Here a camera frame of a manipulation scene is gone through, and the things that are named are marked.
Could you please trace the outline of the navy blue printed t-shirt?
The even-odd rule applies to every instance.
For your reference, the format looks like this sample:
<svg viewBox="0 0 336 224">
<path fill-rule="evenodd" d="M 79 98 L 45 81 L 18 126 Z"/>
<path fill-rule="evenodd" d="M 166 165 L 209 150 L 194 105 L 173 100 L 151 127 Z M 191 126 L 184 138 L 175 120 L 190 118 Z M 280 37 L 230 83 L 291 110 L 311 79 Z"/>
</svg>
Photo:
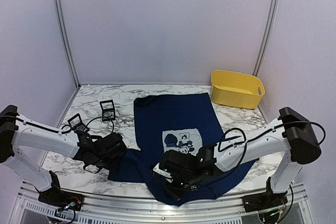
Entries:
<svg viewBox="0 0 336 224">
<path fill-rule="evenodd" d="M 180 200 L 169 196 L 164 178 L 154 177 L 151 168 L 169 150 L 196 155 L 198 150 L 220 141 L 223 131 L 208 93 L 149 95 L 133 101 L 135 138 L 139 150 L 129 149 L 108 180 L 145 183 L 157 201 L 181 206 L 194 200 L 216 199 L 236 187 L 254 165 L 241 164 L 228 178 L 208 187 L 187 192 Z"/>
</svg>

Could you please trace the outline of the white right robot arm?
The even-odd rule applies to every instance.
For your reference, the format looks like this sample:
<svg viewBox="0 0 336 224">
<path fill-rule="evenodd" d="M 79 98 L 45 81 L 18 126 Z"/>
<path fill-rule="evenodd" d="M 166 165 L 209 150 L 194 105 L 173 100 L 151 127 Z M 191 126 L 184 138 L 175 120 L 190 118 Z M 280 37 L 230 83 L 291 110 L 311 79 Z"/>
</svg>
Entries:
<svg viewBox="0 0 336 224">
<path fill-rule="evenodd" d="M 278 118 L 263 128 L 250 133 L 237 127 L 229 129 L 219 142 L 201 147 L 196 155 L 169 150 L 154 166 L 153 172 L 166 179 L 167 193 L 181 199 L 189 190 L 231 178 L 246 163 L 283 152 L 278 168 L 267 179 L 266 191 L 259 195 L 260 203 L 271 207 L 285 199 L 290 182 L 303 166 L 321 156 L 322 142 L 318 141 L 314 126 L 321 125 L 285 107 L 280 109 Z"/>
</svg>

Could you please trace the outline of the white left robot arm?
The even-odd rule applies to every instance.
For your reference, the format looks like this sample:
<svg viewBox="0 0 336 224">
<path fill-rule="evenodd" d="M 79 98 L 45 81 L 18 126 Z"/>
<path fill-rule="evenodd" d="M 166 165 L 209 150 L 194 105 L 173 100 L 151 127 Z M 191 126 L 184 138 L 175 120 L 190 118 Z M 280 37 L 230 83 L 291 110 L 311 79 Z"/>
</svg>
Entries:
<svg viewBox="0 0 336 224">
<path fill-rule="evenodd" d="M 127 147 L 119 133 L 101 137 L 89 134 L 82 122 L 68 126 L 65 130 L 35 122 L 18 113 L 17 106 L 8 105 L 1 111 L 1 164 L 30 182 L 40 202 L 78 210 L 83 195 L 62 190 L 57 175 L 32 162 L 22 147 L 51 151 L 81 161 L 84 167 L 109 171 L 117 170 Z"/>
</svg>

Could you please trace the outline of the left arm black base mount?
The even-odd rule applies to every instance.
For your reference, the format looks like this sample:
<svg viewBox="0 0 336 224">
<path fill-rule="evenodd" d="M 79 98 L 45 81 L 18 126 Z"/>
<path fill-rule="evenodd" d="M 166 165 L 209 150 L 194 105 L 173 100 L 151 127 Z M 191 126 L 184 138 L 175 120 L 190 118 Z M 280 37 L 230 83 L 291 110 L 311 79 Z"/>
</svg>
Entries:
<svg viewBox="0 0 336 224">
<path fill-rule="evenodd" d="M 84 196 L 82 194 L 64 191 L 60 187 L 57 175 L 52 171 L 49 171 L 49 173 L 51 176 L 51 188 L 46 191 L 37 189 L 37 192 L 39 193 L 38 200 L 49 205 L 57 206 L 61 209 L 66 209 L 66 206 L 69 205 L 69 208 L 75 211 L 80 211 Z"/>
</svg>

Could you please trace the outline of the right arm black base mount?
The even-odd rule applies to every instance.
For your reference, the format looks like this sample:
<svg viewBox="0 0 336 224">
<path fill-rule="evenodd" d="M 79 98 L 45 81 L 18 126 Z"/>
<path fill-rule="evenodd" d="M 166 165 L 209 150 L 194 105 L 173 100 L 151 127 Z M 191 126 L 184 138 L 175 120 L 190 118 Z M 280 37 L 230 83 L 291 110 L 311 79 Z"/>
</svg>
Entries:
<svg viewBox="0 0 336 224">
<path fill-rule="evenodd" d="M 287 191 L 284 193 L 274 193 L 271 188 L 271 177 L 269 177 L 266 181 L 266 191 L 243 196 L 243 206 L 246 212 L 261 211 L 277 207 L 282 205 L 282 202 L 288 202 L 286 194 Z"/>
</svg>

